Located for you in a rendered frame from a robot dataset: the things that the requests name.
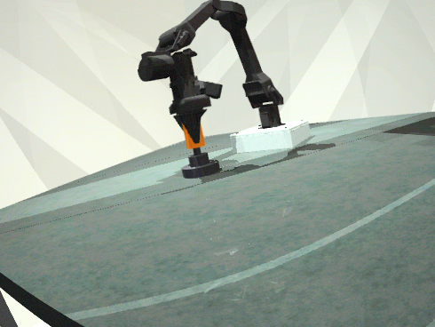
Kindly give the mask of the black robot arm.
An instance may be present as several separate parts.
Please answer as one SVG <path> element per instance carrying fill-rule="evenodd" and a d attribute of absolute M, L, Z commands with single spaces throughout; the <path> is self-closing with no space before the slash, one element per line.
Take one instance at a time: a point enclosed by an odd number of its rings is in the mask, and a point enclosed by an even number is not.
<path fill-rule="evenodd" d="M 155 52 L 144 52 L 138 65 L 138 76 L 141 81 L 149 82 L 176 76 L 194 74 L 192 57 L 197 56 L 195 51 L 188 46 L 195 38 L 196 30 L 208 18 L 218 20 L 221 27 L 225 28 L 233 39 L 236 51 L 246 74 L 243 84 L 246 97 L 252 108 L 258 108 L 262 127 L 266 129 L 280 127 L 280 110 L 278 105 L 283 105 L 283 97 L 274 87 L 272 79 L 267 76 L 258 61 L 257 54 L 249 39 L 246 30 L 248 21 L 244 7 L 233 1 L 208 0 L 200 5 L 186 19 L 158 38 L 159 44 Z M 171 55 L 172 52 L 175 52 Z M 195 80 L 194 96 L 205 94 L 212 99 L 221 96 L 223 85 Z M 197 95 L 198 94 L 198 95 Z M 273 102 L 270 104 L 263 103 Z"/>

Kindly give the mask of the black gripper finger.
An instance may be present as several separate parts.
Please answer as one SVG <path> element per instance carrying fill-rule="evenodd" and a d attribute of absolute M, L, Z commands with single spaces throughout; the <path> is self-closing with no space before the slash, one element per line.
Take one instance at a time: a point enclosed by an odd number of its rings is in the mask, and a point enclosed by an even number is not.
<path fill-rule="evenodd" d="M 200 142 L 201 117 L 206 110 L 207 108 L 189 113 L 184 113 L 183 115 L 178 116 L 183 125 L 186 127 L 186 130 L 191 139 L 193 140 L 194 144 Z"/>
<path fill-rule="evenodd" d="M 180 118 L 178 116 L 173 116 L 173 118 L 175 118 L 175 120 L 177 121 L 177 123 L 180 126 L 180 128 L 184 131 L 183 124 L 182 124 L 182 122 L 181 122 L 181 120 L 180 120 Z"/>

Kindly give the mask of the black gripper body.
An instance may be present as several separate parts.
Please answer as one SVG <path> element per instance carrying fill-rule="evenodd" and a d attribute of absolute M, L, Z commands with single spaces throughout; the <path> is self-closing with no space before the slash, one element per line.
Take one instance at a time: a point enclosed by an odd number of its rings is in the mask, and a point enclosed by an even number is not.
<path fill-rule="evenodd" d="M 195 74 L 176 76 L 170 79 L 173 101 L 169 106 L 171 115 L 182 115 L 204 108 L 211 107 L 210 97 L 203 95 L 194 96 Z"/>

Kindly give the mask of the orange knob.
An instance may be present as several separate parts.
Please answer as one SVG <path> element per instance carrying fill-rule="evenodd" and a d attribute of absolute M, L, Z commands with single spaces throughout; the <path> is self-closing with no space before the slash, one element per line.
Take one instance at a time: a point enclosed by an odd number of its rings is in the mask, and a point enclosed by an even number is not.
<path fill-rule="evenodd" d="M 186 127 L 183 125 L 183 129 L 184 129 L 184 133 L 185 133 L 185 140 L 186 140 L 186 148 L 190 149 L 190 148 L 199 148 L 202 146 L 205 146 L 205 142 L 204 142 L 204 138 L 203 138 L 203 134 L 202 134 L 202 127 L 200 126 L 200 142 L 194 144 L 193 140 L 191 139 L 191 137 L 189 136 Z"/>

